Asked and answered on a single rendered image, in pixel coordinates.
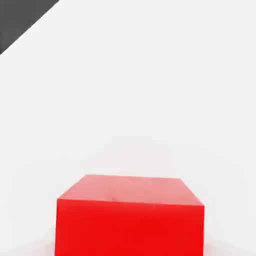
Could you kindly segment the small red cube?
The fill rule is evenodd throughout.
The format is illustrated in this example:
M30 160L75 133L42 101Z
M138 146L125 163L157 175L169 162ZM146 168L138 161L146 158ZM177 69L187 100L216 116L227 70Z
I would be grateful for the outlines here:
M87 174L57 199L54 256L204 256L204 222L179 178Z

